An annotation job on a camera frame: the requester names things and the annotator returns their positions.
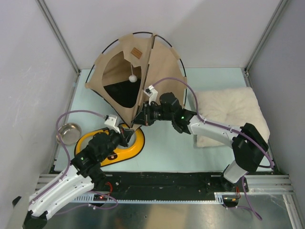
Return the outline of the black tent pole front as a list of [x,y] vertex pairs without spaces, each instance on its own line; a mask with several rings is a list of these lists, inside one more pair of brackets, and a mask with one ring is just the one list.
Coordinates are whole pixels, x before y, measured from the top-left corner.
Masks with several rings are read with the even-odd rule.
[[153,35],[150,35],[149,44],[147,46],[146,53],[145,53],[145,71],[142,73],[141,86],[140,86],[140,89],[138,92],[138,99],[137,99],[137,106],[136,106],[137,109],[134,110],[134,115],[133,115],[132,121],[136,117],[136,115],[141,111],[142,106],[143,106],[144,97],[145,97],[143,91],[144,91],[144,87],[146,84],[147,74],[149,71],[149,66],[150,66],[149,60],[150,60],[150,56],[151,56],[151,51],[154,46],[154,40],[155,40],[155,37]]

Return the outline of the black tent pole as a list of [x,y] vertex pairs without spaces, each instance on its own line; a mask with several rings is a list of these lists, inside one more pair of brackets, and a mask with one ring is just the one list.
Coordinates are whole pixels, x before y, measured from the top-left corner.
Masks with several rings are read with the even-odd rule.
[[[172,44],[171,44],[169,41],[167,41],[164,37],[162,37],[161,35],[159,35],[159,34],[157,34],[157,33],[153,33],[153,32],[150,32],[150,31],[136,31],[136,32],[133,32],[133,33],[132,33],[132,35],[136,35],[136,34],[149,34],[149,35],[156,36],[156,37],[162,39],[165,43],[167,43],[167,44],[170,46],[170,48],[173,48]],[[114,45],[114,44],[117,43],[118,41],[119,41],[119,39],[116,39],[116,40],[114,40],[113,42],[111,42],[111,43],[101,52],[101,54],[104,54],[112,45]],[[181,66],[182,66],[182,69],[183,69],[184,77],[187,77],[187,75],[186,75],[186,69],[185,69],[184,63],[183,63],[182,59],[180,58],[180,55],[178,55],[178,56],[179,56],[179,59],[178,59],[178,60],[180,61]],[[85,81],[85,85],[86,85],[86,83],[88,82],[89,77],[90,77],[90,75],[91,75],[91,73],[92,73],[92,71],[93,71],[95,65],[96,65],[96,64],[93,64],[92,68],[90,69],[90,72],[88,73],[88,76],[87,76],[86,81]],[[184,102],[183,102],[183,105],[184,105],[184,106],[186,105],[186,99],[187,99],[187,89],[185,89],[185,93],[184,93]]]
[[137,106],[136,106],[137,109],[134,110],[134,115],[133,115],[132,121],[136,117],[136,115],[141,111],[142,106],[143,106],[144,97],[145,97],[143,91],[144,91],[144,87],[146,84],[147,74],[149,71],[149,66],[150,66],[149,60],[150,60],[150,56],[151,56],[151,51],[154,46],[154,40],[155,40],[155,37],[153,35],[150,35],[149,44],[147,46],[146,53],[145,53],[145,71],[142,73],[141,86],[140,86],[140,89],[138,92],[138,99],[137,99]]

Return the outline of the beige fabric pet tent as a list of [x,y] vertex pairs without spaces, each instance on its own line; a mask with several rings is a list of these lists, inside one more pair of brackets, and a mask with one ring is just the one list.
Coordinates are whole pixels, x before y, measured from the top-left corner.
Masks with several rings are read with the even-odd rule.
[[152,32],[135,32],[109,44],[95,60],[94,72],[85,87],[101,96],[133,130],[143,103],[144,90],[153,85],[158,95],[172,92],[180,105],[186,104],[187,76],[173,46]]

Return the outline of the black tent pole back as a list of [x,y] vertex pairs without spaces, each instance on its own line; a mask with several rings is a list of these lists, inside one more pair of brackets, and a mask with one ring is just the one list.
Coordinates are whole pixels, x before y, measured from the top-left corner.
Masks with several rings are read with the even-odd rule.
[[[136,31],[136,32],[133,32],[133,33],[132,33],[132,35],[136,35],[136,34],[149,34],[149,35],[156,36],[156,37],[162,39],[165,43],[167,43],[167,44],[170,46],[170,48],[173,48],[172,44],[171,44],[169,41],[167,41],[164,37],[162,37],[161,35],[159,35],[159,34],[157,34],[157,33],[153,33],[153,32],[150,32],[150,31]],[[119,41],[119,39],[116,39],[116,40],[114,40],[113,42],[111,42],[111,43],[101,52],[101,54],[104,54],[112,45],[114,45],[114,44],[117,43],[118,41]],[[179,56],[179,59],[178,59],[178,60],[180,61],[181,66],[182,66],[182,69],[183,69],[184,77],[187,77],[187,75],[186,75],[186,69],[185,69],[184,63],[183,63],[182,59],[180,58],[180,55],[178,55],[178,56]],[[90,75],[91,75],[91,73],[92,73],[92,71],[93,71],[95,65],[96,65],[96,64],[93,64],[92,68],[90,69],[90,72],[88,73],[88,76],[87,76],[86,81],[85,81],[85,85],[86,85],[86,83],[88,82],[89,77],[90,77]],[[185,93],[184,93],[184,102],[183,102],[183,105],[184,105],[184,106],[186,105],[186,99],[187,99],[187,89],[185,89]]]

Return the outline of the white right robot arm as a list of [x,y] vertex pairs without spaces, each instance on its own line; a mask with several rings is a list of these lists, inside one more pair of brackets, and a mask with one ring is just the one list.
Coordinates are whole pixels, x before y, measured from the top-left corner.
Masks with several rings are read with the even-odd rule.
[[249,172],[256,172],[264,157],[268,157],[268,145],[256,127],[246,123],[232,127],[203,118],[196,112],[182,108],[173,93],[164,93],[156,102],[157,91],[145,89],[148,100],[133,123],[151,126],[155,121],[170,121],[178,133],[200,135],[220,142],[233,150],[234,160],[220,176],[223,190],[232,191],[237,182]]

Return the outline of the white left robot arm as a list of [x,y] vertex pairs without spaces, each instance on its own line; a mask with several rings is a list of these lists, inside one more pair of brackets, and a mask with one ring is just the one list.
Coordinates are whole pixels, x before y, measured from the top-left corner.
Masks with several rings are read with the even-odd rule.
[[134,131],[120,128],[95,131],[87,146],[70,161],[52,181],[30,197],[30,205],[22,227],[41,229],[62,207],[92,189],[101,190],[106,179],[101,162],[118,146],[127,147]]

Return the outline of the steel pet bowl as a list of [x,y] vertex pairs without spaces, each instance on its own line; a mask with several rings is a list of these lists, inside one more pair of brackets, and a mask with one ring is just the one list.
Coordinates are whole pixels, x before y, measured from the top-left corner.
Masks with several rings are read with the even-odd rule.
[[76,123],[66,123],[58,131],[62,142],[66,146],[77,143],[81,137],[81,127]]

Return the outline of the yellow double bowl holder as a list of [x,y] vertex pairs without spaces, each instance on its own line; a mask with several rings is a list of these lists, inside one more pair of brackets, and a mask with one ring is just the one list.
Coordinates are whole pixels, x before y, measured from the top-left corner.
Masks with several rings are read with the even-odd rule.
[[[76,146],[74,148],[74,155],[79,154],[87,146],[88,142],[93,138],[95,134],[103,132],[108,134],[107,128],[98,129],[83,135],[76,143]],[[103,162],[101,162],[101,167],[113,165],[136,157],[141,153],[144,148],[144,145],[144,132],[142,131],[142,129],[139,128],[132,135],[128,146],[118,146],[111,155],[109,155]]]

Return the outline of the white pompom toy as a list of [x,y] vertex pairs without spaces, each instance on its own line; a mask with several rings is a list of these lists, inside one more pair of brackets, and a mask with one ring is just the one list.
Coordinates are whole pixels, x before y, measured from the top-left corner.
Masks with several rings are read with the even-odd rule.
[[128,79],[129,79],[129,81],[131,82],[131,83],[135,83],[135,82],[137,82],[137,77],[135,76],[135,75],[130,75],[129,77],[128,77]]

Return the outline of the small circuit board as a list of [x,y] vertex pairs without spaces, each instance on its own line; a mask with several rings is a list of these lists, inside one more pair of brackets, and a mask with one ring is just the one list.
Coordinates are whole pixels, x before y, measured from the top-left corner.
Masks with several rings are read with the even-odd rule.
[[94,194],[93,196],[94,201],[106,201],[107,199],[108,199],[107,195]]

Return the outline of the cream fluffy cushion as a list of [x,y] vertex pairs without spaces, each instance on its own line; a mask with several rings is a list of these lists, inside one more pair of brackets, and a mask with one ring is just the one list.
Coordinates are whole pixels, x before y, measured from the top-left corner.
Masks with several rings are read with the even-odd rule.
[[252,88],[242,87],[195,94],[201,116],[226,125],[253,124],[264,141],[268,142],[270,130]]

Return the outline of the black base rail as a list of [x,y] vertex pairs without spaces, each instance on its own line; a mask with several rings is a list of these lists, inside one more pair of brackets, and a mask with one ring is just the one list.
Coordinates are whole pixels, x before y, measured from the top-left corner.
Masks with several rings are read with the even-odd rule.
[[215,192],[234,192],[219,173],[106,172],[93,189],[117,200],[201,201],[214,200]]

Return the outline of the left aluminium frame post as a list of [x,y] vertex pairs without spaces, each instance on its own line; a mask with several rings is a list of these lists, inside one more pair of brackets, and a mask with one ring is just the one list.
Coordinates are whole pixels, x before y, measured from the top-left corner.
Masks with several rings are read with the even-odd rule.
[[63,50],[65,56],[67,57],[71,67],[73,68],[73,70],[75,71],[75,73],[77,75],[80,75],[80,69],[75,61],[75,58],[73,57],[72,52],[70,51],[70,48],[68,47],[66,40],[62,34],[62,32],[60,31],[60,28],[57,24],[57,22],[55,21],[49,7],[46,4],[46,1],[44,0],[35,0],[35,2],[37,3],[40,11],[42,12],[46,22],[48,23],[51,31],[53,32],[56,40],[59,43],[59,46],[61,47],[61,49]]

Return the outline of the aluminium frame post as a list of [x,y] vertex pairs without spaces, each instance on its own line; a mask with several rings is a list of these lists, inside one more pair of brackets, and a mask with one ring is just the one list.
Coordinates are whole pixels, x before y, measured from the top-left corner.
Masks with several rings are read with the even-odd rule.
[[247,64],[244,67],[245,73],[248,73],[255,62],[259,52],[263,48],[264,44],[266,43],[267,39],[271,35],[272,30],[276,26],[277,22],[279,21],[280,17],[282,16],[283,12],[285,11],[286,7],[290,3],[290,0],[280,0],[276,9],[274,10],[266,28],[263,31],[257,45],[255,46],[254,51],[252,52]]
[[67,57],[71,67],[73,68],[73,70],[75,71],[75,73],[77,75],[80,75],[80,69],[75,61],[75,58],[73,57],[72,52],[70,51],[70,48],[68,47],[66,40],[62,34],[62,32],[60,31],[60,28],[57,24],[57,22],[55,21],[49,7],[46,4],[46,1],[44,0],[35,0],[35,2],[37,3],[40,11],[42,12],[46,22],[48,23],[51,31],[53,32],[56,40],[59,43],[59,46],[61,47],[61,49],[63,50],[65,56]]

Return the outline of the right aluminium frame post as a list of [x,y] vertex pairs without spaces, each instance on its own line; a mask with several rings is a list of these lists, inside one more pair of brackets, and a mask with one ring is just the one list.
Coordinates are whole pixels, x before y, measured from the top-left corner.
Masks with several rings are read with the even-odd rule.
[[252,52],[247,64],[244,67],[245,73],[248,73],[255,62],[259,52],[263,48],[264,44],[266,43],[267,39],[271,35],[272,30],[276,26],[277,22],[279,21],[280,17],[282,16],[283,12],[285,11],[286,7],[290,3],[290,0],[280,0],[276,9],[274,10],[266,28],[263,31],[257,45],[255,46],[254,51]]

